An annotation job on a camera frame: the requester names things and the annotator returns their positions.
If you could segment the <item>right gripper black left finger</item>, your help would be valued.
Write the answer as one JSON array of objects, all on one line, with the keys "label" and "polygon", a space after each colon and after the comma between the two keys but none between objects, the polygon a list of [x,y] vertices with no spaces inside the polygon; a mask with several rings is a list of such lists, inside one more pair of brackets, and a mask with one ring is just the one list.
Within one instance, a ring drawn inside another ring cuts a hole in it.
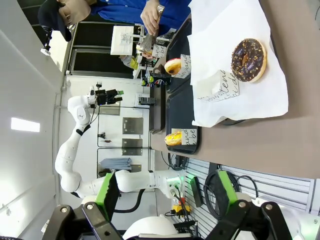
[{"label": "right gripper black left finger", "polygon": [[79,240],[92,234],[97,240],[121,240],[122,237],[111,219],[116,208],[120,191],[116,176],[105,176],[98,199],[72,209],[69,205],[55,208],[47,225],[48,240]]}]

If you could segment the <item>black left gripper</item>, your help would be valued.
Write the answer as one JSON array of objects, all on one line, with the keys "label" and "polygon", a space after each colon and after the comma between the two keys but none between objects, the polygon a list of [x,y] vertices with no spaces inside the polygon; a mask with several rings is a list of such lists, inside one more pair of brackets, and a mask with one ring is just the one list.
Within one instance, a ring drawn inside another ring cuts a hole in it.
[{"label": "black left gripper", "polygon": [[118,95],[123,95],[124,91],[123,90],[96,90],[95,91],[95,96],[96,96],[96,103],[97,105],[111,105],[115,104],[116,102],[120,102],[123,100],[122,97],[116,97]]}]

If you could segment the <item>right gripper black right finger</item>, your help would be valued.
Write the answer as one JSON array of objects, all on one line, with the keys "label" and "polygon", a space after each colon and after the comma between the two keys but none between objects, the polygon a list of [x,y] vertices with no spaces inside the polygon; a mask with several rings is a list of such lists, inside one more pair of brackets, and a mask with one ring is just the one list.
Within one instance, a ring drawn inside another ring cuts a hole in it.
[{"label": "right gripper black right finger", "polygon": [[234,240],[240,232],[250,232],[255,240],[292,238],[276,202],[267,201],[261,206],[256,206],[251,201],[237,196],[226,171],[218,169],[211,176],[213,194],[219,212],[224,215],[207,235],[207,240]]}]

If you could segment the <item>person's left hand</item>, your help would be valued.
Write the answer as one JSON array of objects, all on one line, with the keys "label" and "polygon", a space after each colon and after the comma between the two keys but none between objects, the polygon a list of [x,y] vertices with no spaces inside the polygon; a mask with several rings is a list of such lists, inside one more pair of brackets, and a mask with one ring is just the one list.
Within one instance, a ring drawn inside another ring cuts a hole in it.
[{"label": "person's left hand", "polygon": [[159,15],[157,10],[159,4],[158,0],[148,0],[140,15],[140,18],[150,35],[156,34],[159,28]]}]

